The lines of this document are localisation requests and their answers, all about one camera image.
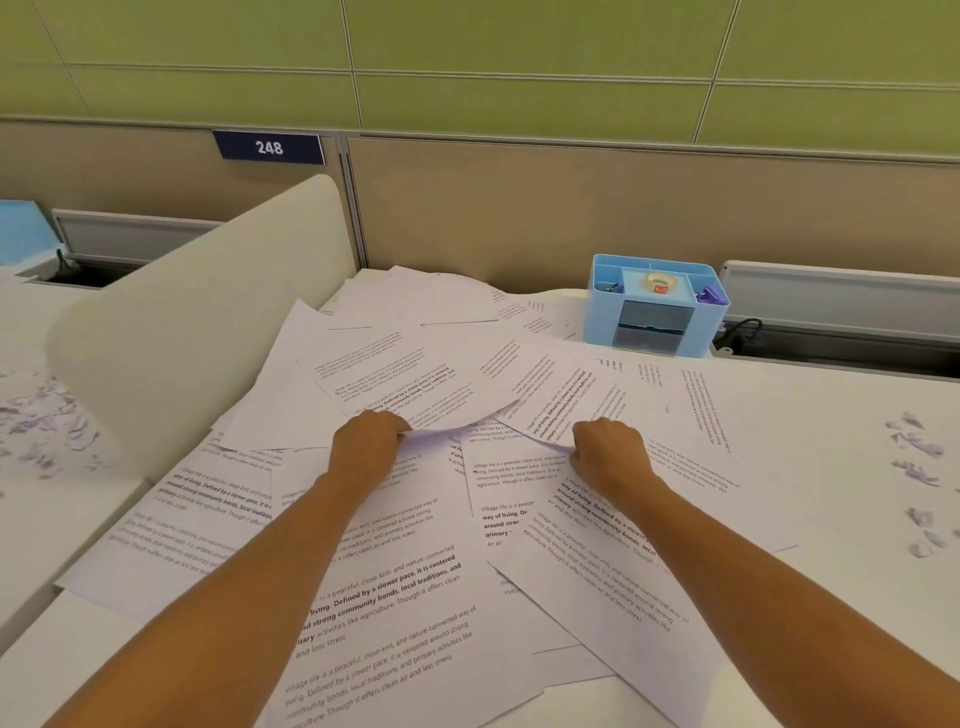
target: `desk surface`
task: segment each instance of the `desk surface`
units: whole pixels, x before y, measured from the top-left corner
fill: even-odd
[[[29,394],[25,388],[45,381],[47,328],[67,306],[92,294],[34,283],[0,287],[0,400]],[[110,467],[89,470],[93,452]],[[0,653],[50,604],[54,579],[132,504],[142,483],[107,436],[84,453],[64,453],[61,470],[49,479],[15,458],[0,465]]]
[[[800,547],[780,558],[847,601],[927,659],[960,677],[960,384],[765,362],[714,359],[712,395],[734,453],[768,484],[774,507],[798,517]],[[890,465],[884,423],[911,411],[954,442],[931,488]],[[948,547],[918,559],[921,529],[907,507],[933,510]],[[0,658],[0,715],[40,725],[138,629],[60,595]],[[520,726],[667,726],[619,678],[547,689],[501,717]],[[776,726],[733,666],[714,682],[702,726]]]

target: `green wall panel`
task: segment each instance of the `green wall panel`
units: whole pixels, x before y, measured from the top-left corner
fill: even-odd
[[[30,0],[0,0],[0,63],[59,63]]]
[[[956,0],[743,0],[721,78],[960,82]]]
[[[36,0],[74,63],[349,68],[339,0]]]
[[[84,102],[61,65],[0,64],[0,114],[87,116]]]
[[[960,92],[718,86],[706,144],[960,154]]]
[[[688,142],[700,84],[358,76],[364,127]]]
[[[732,0],[346,0],[357,68],[709,77]]]
[[[90,113],[105,119],[355,129],[347,75],[74,68]]]

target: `cubicle partition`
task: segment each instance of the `cubicle partition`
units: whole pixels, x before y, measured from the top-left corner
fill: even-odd
[[[351,138],[370,265],[516,292],[595,253],[960,276],[960,167]]]
[[[0,198],[228,220],[316,174],[358,260],[506,290],[583,286],[590,256],[960,276],[960,166],[321,132],[327,164],[224,161],[206,129],[0,122]]]
[[[54,207],[227,221],[322,172],[340,190],[341,155],[321,134],[326,165],[225,161],[209,130],[0,122],[0,198]]]

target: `blue object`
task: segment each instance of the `blue object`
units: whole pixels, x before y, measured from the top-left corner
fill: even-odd
[[[13,266],[43,254],[52,257],[59,247],[60,239],[36,203],[0,200],[0,265]]]
[[[728,308],[720,280],[703,263],[595,255],[584,341],[701,358]]]
[[[220,156],[243,161],[326,164],[324,147],[314,133],[231,132],[213,130]]]

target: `tape roll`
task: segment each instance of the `tape roll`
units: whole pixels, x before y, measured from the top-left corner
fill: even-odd
[[[642,285],[651,293],[669,293],[677,287],[677,279],[669,273],[654,271],[644,277]]]

